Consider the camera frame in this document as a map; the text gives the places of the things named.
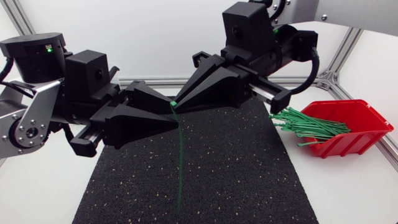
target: black mat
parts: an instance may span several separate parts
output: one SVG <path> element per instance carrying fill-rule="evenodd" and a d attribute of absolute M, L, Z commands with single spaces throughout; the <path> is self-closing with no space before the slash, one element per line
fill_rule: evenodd
<path fill-rule="evenodd" d="M 318 223 L 264 105 L 180 115 L 178 131 L 105 148 L 74 223 Z"/>

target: white backdrop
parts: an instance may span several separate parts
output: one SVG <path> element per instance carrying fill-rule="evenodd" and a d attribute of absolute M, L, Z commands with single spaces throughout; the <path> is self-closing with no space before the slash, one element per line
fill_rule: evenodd
<path fill-rule="evenodd" d="M 121 78 L 189 77 L 193 54 L 219 54 L 224 47 L 221 14 L 236 1 L 20 0 L 37 33 L 62 32 L 75 53 L 106 53 Z M 347 28 L 317 22 L 297 27 L 320 34 L 321 69 L 327 68 Z M 297 62 L 279 73 L 308 75 L 310 69 L 310 63 Z"/>
<path fill-rule="evenodd" d="M 364 31 L 340 74 L 341 86 L 398 129 L 398 37 Z M 398 141 L 398 131 L 391 133 Z"/>

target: green cable tie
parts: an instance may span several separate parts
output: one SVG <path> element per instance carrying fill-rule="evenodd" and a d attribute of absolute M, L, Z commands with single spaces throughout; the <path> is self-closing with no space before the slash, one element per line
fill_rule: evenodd
<path fill-rule="evenodd" d="M 180 121 L 178 119 L 178 116 L 176 112 L 174 111 L 175 106 L 177 105 L 176 101 L 171 101 L 170 102 L 170 107 L 173 112 L 174 119 L 178 122 L 178 133 L 180 136 L 180 166 L 178 169 L 178 197 L 177 197 L 177 212 L 181 211 L 181 201 L 182 201 L 182 165 L 183 165 L 183 152 L 184 152 L 184 141 L 183 141 L 183 133 L 182 133 L 182 128 L 180 125 Z"/>
<path fill-rule="evenodd" d="M 307 143 L 298 143 L 297 146 L 302 147 L 302 146 L 307 146 L 307 145 L 311 145 L 311 144 L 320 144 L 320 143 L 324 143 L 324 141 L 307 142 Z"/>

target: aluminum frame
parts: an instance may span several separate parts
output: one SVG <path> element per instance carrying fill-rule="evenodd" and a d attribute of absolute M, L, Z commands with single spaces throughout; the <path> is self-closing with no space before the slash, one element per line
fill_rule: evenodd
<path fill-rule="evenodd" d="M 19 35 L 36 34 L 18 0 L 0 0 Z"/>

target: red bin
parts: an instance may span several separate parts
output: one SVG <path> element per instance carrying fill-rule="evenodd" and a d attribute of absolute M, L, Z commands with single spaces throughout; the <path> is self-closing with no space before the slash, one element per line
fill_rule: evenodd
<path fill-rule="evenodd" d="M 375 109 L 363 100 L 315 101 L 302 113 L 320 119 L 346 123 L 351 132 L 339 134 L 324 143 L 312 144 L 316 156 L 345 156 L 351 153 L 362 155 L 380 138 L 394 130 Z M 304 138 L 306 142 L 318 141 Z"/>

